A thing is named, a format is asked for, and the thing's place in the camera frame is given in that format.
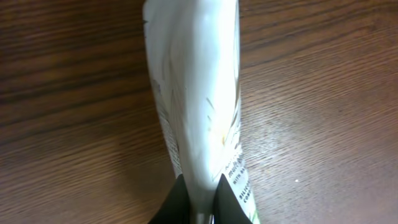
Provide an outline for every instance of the wood grain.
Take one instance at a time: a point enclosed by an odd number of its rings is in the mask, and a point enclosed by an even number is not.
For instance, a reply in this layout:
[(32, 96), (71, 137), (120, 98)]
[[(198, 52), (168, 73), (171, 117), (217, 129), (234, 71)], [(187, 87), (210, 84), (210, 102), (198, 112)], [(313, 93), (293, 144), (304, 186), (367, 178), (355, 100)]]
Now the wood grain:
[[(0, 223), (145, 223), (174, 175), (143, 1), (0, 2)], [(263, 223), (398, 220), (398, 3), (241, 0)]]

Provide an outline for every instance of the dark wood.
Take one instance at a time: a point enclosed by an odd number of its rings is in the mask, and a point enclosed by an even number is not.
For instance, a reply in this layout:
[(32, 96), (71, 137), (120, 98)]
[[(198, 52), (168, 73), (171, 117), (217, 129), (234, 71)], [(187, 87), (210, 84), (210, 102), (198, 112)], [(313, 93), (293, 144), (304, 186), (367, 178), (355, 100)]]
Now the dark wood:
[[(0, 223), (145, 223), (174, 175), (142, 0), (0, 1)], [(398, 2), (242, 0), (263, 223), (398, 221)]]

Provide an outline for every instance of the tabletop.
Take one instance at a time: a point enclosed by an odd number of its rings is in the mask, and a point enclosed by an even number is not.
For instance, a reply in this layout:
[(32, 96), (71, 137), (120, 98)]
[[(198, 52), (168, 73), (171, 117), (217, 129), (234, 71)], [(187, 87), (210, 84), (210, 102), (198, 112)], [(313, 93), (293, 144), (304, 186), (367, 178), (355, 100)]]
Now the tabletop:
[[(146, 223), (174, 182), (143, 0), (0, 2), (0, 223)], [(398, 3), (241, 0), (263, 223), (398, 220)]]

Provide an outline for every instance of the dark object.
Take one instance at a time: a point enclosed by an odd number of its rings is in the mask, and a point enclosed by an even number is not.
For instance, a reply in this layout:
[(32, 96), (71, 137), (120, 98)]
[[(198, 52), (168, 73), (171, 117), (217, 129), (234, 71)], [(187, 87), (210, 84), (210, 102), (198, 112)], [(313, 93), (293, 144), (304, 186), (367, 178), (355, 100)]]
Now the dark object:
[[(215, 224), (251, 224), (242, 211), (224, 174), (221, 176), (213, 204)], [(183, 175), (179, 175), (165, 202), (149, 224), (189, 224), (190, 202)]]

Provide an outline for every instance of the brown wooden surface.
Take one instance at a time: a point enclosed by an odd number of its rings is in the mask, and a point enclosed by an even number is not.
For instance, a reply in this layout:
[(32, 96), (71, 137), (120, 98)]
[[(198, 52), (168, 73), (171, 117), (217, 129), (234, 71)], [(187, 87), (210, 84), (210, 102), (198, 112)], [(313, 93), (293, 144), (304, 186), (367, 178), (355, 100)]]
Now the brown wooden surface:
[[(173, 183), (142, 1), (0, 1), (0, 223), (145, 223)], [(263, 223), (398, 222), (398, 3), (242, 0)]]

